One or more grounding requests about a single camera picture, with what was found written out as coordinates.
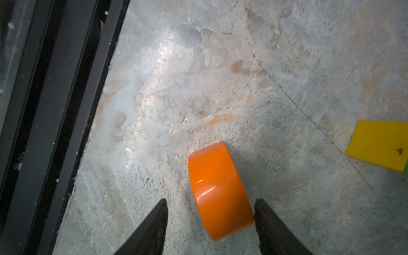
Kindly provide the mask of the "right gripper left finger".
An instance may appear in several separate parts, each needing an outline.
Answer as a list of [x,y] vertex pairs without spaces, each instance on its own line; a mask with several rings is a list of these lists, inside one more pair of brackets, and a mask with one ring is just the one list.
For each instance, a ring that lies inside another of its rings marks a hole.
[[169,210],[161,199],[115,255],[162,255]]

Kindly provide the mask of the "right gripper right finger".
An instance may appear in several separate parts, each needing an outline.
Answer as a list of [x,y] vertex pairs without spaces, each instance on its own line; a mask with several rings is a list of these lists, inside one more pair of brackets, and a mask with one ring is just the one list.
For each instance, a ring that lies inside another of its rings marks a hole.
[[312,254],[261,198],[255,203],[255,223],[262,255]]

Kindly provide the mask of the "orange curved lego brick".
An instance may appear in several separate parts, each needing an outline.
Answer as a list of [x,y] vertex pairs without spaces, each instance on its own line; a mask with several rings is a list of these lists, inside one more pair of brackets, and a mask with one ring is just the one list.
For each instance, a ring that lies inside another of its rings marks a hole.
[[190,154],[188,171],[199,215],[213,241],[255,224],[243,183],[223,141]]

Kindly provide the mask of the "yellow square lego brick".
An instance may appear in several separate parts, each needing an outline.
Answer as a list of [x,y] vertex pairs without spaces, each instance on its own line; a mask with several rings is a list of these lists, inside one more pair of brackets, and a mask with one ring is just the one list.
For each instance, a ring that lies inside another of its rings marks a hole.
[[408,161],[408,124],[360,120],[346,155],[404,173]]

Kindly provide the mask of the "green square lego brick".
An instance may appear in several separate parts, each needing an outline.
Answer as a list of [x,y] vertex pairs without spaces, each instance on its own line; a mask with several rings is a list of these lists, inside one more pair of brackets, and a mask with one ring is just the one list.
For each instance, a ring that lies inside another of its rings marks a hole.
[[404,167],[404,169],[403,169],[403,172],[404,172],[405,174],[408,174],[408,161],[407,161],[406,164],[405,164],[405,167]]

